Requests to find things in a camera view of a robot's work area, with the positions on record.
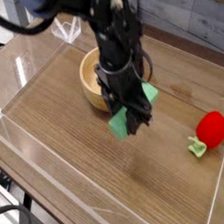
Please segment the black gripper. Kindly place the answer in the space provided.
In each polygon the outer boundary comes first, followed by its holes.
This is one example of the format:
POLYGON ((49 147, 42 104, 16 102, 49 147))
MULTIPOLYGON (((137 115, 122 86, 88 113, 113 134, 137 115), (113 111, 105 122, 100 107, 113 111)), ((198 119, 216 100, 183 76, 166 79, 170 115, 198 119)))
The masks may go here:
POLYGON ((96 66, 102 96, 108 111, 116 114, 122 107, 126 111, 126 131, 135 135, 141 124, 149 125, 152 119, 151 105, 142 90, 144 67, 143 60, 150 63, 145 51, 131 52, 122 65, 109 63, 100 53, 96 66))

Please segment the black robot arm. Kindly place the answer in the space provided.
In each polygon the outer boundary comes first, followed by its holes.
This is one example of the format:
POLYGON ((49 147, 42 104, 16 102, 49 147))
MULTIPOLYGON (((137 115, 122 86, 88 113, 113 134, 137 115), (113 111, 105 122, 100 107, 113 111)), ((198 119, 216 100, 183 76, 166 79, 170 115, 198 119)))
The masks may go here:
POLYGON ((60 13, 88 22, 100 51, 95 64, 101 95, 111 114, 125 109, 123 127, 129 135, 152 118, 150 102, 142 88, 142 27, 129 0, 18 0, 37 18, 60 13))

